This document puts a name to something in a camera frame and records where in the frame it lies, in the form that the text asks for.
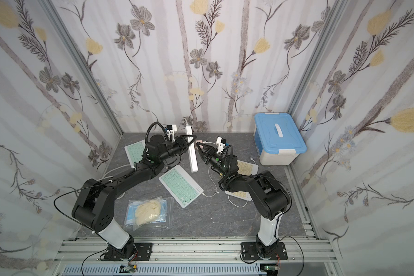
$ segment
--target plastic bag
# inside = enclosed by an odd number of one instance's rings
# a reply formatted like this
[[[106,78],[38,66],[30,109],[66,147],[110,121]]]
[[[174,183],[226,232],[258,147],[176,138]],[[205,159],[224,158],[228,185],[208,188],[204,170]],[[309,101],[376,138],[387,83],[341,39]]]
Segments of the plastic bag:
[[[139,227],[172,227],[173,197],[152,200],[130,201],[127,206],[125,230],[136,230]]]

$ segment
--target white box handle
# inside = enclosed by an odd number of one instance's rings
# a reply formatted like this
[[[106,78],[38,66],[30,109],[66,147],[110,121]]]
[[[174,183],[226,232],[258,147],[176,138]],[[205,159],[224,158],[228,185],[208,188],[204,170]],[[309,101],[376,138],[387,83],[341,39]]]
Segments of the white box handle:
[[[283,137],[284,135],[282,134],[282,130],[281,130],[281,127],[278,125],[278,124],[275,124],[275,126],[276,126],[276,129],[278,130],[278,135],[279,135],[279,137]]]

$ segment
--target mounting plate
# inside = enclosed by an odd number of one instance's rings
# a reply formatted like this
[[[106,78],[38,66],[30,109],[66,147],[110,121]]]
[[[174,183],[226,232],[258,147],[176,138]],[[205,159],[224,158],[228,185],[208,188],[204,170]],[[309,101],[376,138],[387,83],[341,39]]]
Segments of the mounting plate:
[[[242,252],[242,259],[244,261],[254,261],[254,260],[261,260],[256,250],[256,243],[255,242],[242,242],[241,243],[241,252]],[[278,242],[278,246],[276,248],[276,253],[279,255],[279,258],[282,261],[288,259],[287,251],[285,250],[285,244],[283,242]],[[276,260],[278,257],[276,255],[272,256],[268,260]]]
[[[135,243],[136,249],[138,250],[138,253],[136,254],[136,260],[137,261],[149,261],[150,254],[152,253],[152,246],[153,243],[151,242],[145,242],[145,243]],[[113,250],[113,247],[108,246],[106,253],[101,255],[101,261],[110,261],[110,262],[119,262],[119,261],[125,261],[121,258],[124,257],[115,250]]]

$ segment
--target power strip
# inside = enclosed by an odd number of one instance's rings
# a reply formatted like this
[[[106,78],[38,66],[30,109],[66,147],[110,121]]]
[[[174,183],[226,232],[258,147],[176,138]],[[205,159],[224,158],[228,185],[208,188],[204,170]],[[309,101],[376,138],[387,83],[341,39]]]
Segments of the power strip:
[[[187,135],[192,135],[192,126],[190,125],[186,125],[185,126],[185,134]],[[192,141],[193,138],[187,138],[188,142]],[[190,169],[192,170],[192,172],[197,172],[198,171],[198,163],[196,162],[196,152],[195,152],[195,145],[194,143],[192,143],[189,147],[188,147],[188,158],[190,160]]]

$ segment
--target blue lid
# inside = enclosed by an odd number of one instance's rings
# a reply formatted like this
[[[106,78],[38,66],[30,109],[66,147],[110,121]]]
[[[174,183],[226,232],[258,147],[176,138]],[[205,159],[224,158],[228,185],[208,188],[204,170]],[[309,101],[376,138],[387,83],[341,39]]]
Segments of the blue lid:
[[[280,149],[295,149],[296,153],[307,151],[304,139],[290,114],[257,113],[255,123],[265,152],[279,153]]]

